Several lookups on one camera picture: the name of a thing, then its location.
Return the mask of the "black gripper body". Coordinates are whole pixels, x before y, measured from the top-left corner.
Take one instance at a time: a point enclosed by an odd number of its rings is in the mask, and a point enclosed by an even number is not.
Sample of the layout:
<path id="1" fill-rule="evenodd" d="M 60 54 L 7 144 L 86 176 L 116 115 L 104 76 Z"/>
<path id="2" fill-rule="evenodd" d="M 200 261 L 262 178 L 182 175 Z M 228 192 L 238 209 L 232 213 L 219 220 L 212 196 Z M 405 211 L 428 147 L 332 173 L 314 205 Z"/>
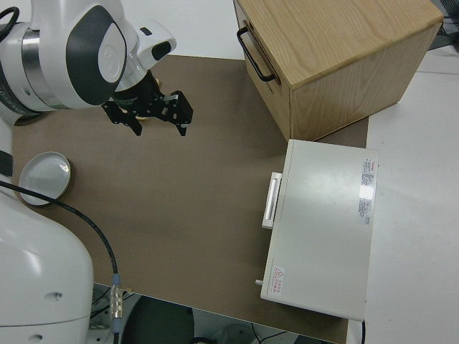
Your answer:
<path id="1" fill-rule="evenodd" d="M 169 97 L 178 97 L 175 91 Z M 158 82 L 150 72 L 136 85 L 126 90 L 115 92 L 113 101 L 123 110 L 140 118 L 159 118 L 163 121 L 176 123 L 178 115 L 171 109 L 172 104 L 167 103 L 159 88 Z"/>

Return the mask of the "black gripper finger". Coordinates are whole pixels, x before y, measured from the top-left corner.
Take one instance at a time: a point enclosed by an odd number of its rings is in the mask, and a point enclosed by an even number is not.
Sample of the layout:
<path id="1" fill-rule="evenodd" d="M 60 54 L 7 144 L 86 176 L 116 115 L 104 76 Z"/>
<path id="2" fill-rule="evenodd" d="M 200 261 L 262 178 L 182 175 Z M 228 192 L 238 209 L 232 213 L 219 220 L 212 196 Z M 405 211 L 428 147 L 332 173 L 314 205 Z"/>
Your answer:
<path id="1" fill-rule="evenodd" d="M 140 136 L 143 130 L 142 125 L 136 119 L 135 115 L 123 112 L 115 102 L 106 102 L 101 108 L 113 124 L 122 124 L 129 127 L 137 136 Z"/>
<path id="2" fill-rule="evenodd" d="M 171 93 L 172 119 L 180 136 L 185 136 L 187 128 L 191 125 L 194 110 L 186 96 L 181 91 Z"/>

